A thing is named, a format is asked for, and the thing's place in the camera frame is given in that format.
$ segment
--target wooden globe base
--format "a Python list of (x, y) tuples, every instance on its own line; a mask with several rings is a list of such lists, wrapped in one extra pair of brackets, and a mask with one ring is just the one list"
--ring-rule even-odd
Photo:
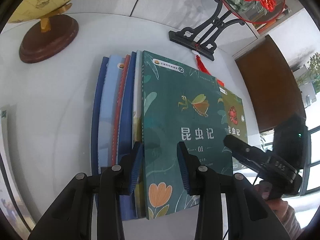
[(50, 17), (50, 30), (41, 31), (40, 22), (24, 36), (19, 56), (25, 63), (36, 63), (56, 55), (77, 36), (79, 25), (72, 17), (59, 14)]

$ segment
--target mantis illustration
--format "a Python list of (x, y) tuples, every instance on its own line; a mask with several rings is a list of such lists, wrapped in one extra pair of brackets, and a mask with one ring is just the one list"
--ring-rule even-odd
[(209, 108), (209, 103), (208, 100), (206, 99), (206, 96), (204, 94), (200, 94), (196, 96), (195, 99), (191, 102), (189, 99), (187, 99), (186, 96), (182, 95), (181, 96), (182, 100), (184, 102), (178, 102), (178, 107), (183, 106), (181, 111), (188, 109), (188, 103), (193, 106), (193, 109), (201, 116), (203, 117), (208, 117), (207, 111)]

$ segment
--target red book spine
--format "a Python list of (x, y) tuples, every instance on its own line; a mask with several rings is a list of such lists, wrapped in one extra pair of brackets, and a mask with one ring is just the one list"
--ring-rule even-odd
[(111, 159), (112, 166), (116, 165), (119, 119), (120, 119), (120, 112), (121, 112), (122, 96), (124, 92), (124, 85), (125, 85), (125, 79), (127, 77), (129, 62), (130, 62), (130, 55), (127, 55), (125, 57), (124, 68), (121, 74), (118, 99), (117, 99), (117, 105), (116, 105), (116, 116), (115, 116), (114, 132), (113, 132), (113, 138), (112, 138), (112, 159)]

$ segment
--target hand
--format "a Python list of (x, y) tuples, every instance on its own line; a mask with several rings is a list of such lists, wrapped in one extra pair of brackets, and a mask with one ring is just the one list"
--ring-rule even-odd
[[(268, 199), (270, 190), (266, 185), (265, 182), (261, 181), (259, 185), (255, 185), (254, 188), (258, 191), (263, 199)], [(281, 222), (284, 222), (285, 215), (287, 213), (289, 204), (287, 201), (283, 201), (281, 198), (273, 199), (266, 201), (267, 205), (271, 208), (271, 210), (276, 214)]]

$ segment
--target white wall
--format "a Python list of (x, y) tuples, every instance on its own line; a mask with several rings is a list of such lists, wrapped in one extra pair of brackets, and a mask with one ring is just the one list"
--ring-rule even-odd
[[(206, 21), (215, 11), (214, 0), (72, 0), (70, 13), (109, 13), (151, 20), (181, 30), (196, 27)], [(220, 17), (227, 11), (223, 6)], [(225, 21), (235, 19), (230, 15)], [(8, 30), (16, 24), (7, 24)], [(219, 49), (233, 56), (257, 39), (246, 24), (234, 24), (217, 38)]]
[(289, 66), (306, 63), (320, 51), (320, 31), (305, 9), (270, 31)]

